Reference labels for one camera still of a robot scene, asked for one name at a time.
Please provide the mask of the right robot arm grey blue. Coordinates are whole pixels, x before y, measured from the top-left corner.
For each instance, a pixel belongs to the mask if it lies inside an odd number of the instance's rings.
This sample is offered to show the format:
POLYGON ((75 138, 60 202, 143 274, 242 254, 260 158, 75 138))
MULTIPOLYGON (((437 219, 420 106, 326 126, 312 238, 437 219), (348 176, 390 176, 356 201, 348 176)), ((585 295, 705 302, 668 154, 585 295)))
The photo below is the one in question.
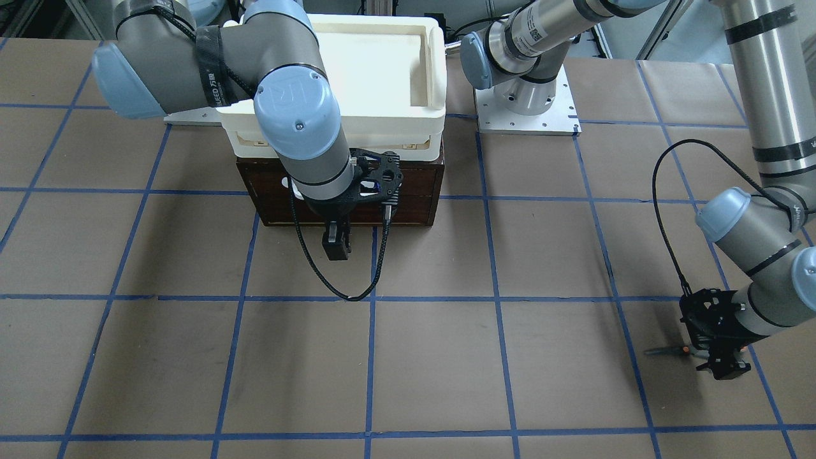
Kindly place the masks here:
POLYGON ((252 101, 289 183, 326 222, 329 259, 349 255, 347 192, 358 183, 314 26, 300 3, 256 1, 242 23, 198 27, 184 1, 117 1, 113 43, 91 69, 110 108, 148 119, 252 101))

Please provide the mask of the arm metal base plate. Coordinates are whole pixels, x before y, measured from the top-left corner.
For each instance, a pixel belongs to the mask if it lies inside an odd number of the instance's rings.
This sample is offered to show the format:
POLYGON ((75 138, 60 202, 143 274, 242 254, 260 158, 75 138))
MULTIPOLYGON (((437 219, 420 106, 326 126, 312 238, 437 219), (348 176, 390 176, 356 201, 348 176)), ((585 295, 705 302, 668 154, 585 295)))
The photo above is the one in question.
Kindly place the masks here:
POLYGON ((212 107, 193 108, 183 112, 167 114, 166 124, 189 127, 222 127, 221 114, 212 107))
POLYGON ((565 68, 536 84, 522 78, 474 91, 481 133, 577 136, 582 133, 565 68))

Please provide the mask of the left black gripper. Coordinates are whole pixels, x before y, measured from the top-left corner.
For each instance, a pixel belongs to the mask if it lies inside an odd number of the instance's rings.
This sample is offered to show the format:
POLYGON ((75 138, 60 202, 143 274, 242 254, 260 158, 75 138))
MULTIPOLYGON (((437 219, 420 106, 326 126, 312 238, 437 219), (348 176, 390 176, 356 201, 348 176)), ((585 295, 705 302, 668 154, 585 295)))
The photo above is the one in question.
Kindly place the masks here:
POLYGON ((737 321, 722 319, 706 322, 692 319, 692 346, 708 352, 706 363, 697 371, 712 371, 715 380, 726 381, 751 371, 752 364, 738 357, 741 349, 757 340, 757 334, 748 331, 737 321))

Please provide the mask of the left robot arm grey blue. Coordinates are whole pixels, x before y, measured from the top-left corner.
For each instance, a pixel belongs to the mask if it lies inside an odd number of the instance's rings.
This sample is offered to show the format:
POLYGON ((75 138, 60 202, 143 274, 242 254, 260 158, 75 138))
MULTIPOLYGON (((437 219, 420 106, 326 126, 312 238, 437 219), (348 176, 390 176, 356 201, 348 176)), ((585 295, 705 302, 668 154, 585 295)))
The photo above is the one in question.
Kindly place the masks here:
MULTIPOLYGON (((607 18, 636 17, 655 1, 532 1, 463 36, 469 83, 489 90, 548 84, 575 35, 607 18)), ((681 270, 681 320, 697 369, 735 379, 744 347, 814 317, 814 248, 798 236, 814 216, 814 107, 792 1, 719 1, 760 180, 712 198, 696 215, 706 240, 749 276, 736 290, 695 293, 681 270)))

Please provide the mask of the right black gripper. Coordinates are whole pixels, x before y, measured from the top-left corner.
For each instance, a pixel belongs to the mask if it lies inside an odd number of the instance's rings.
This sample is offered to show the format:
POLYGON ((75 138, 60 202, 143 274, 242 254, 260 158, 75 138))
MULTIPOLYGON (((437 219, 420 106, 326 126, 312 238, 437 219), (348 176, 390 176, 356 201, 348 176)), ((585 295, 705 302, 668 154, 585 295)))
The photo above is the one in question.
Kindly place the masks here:
POLYGON ((326 221, 323 233, 323 249, 326 257, 330 261, 349 259, 351 253, 349 215, 358 205, 355 198, 341 194, 331 200, 314 200, 306 196, 304 201, 315 214, 320 215, 326 221))

